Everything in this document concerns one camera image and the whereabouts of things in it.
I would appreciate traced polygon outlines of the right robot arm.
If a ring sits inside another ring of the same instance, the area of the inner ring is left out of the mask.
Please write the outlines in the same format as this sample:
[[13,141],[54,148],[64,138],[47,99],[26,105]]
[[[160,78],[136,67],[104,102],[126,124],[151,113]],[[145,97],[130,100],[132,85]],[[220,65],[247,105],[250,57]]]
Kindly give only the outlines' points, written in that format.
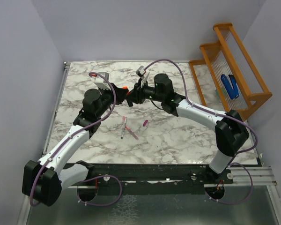
[[249,138],[237,111],[216,111],[188,101],[185,96],[174,91],[172,80],[166,74],[157,74],[153,87],[148,85],[146,78],[139,79],[126,99],[129,106],[142,104],[146,99],[160,102],[166,113],[193,120],[213,130],[218,151],[209,164],[210,169],[206,171],[206,179],[210,183],[222,179],[222,172]]

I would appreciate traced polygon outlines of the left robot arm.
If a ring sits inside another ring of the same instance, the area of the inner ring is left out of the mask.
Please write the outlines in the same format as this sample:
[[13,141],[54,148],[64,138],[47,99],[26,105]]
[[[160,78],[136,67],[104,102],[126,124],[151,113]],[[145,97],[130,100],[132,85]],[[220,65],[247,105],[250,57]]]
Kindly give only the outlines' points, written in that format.
[[109,90],[99,88],[85,92],[82,109],[67,135],[49,153],[36,162],[30,160],[24,167],[22,193],[29,196],[31,206],[40,203],[52,206],[64,189],[79,182],[89,185],[101,178],[94,175],[94,166],[84,161],[67,169],[64,167],[95,134],[101,122],[110,116],[115,105],[123,103],[128,92],[127,88],[118,88],[114,84]]

